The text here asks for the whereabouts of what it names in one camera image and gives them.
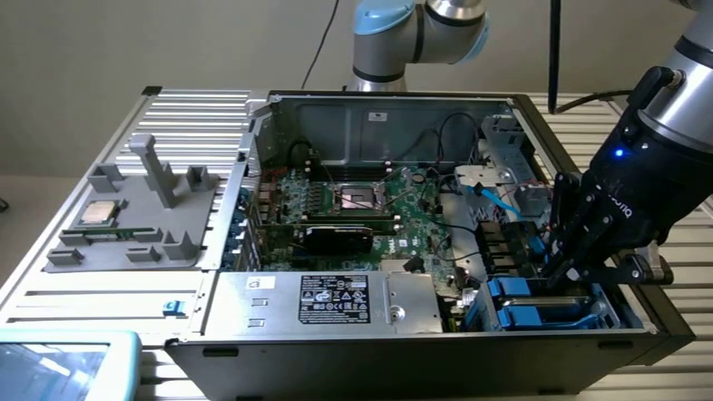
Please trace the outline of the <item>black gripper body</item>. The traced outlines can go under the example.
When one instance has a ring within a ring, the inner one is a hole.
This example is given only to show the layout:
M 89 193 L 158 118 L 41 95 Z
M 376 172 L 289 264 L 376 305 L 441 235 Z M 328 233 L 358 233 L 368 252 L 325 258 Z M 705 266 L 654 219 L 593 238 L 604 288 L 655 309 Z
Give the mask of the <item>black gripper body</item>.
M 593 251 L 620 251 L 665 242 L 670 227 L 711 194 L 711 152 L 669 131 L 651 108 L 665 105 L 693 76 L 654 66 L 590 161 L 581 189 L 600 197 L 588 229 L 604 229 Z

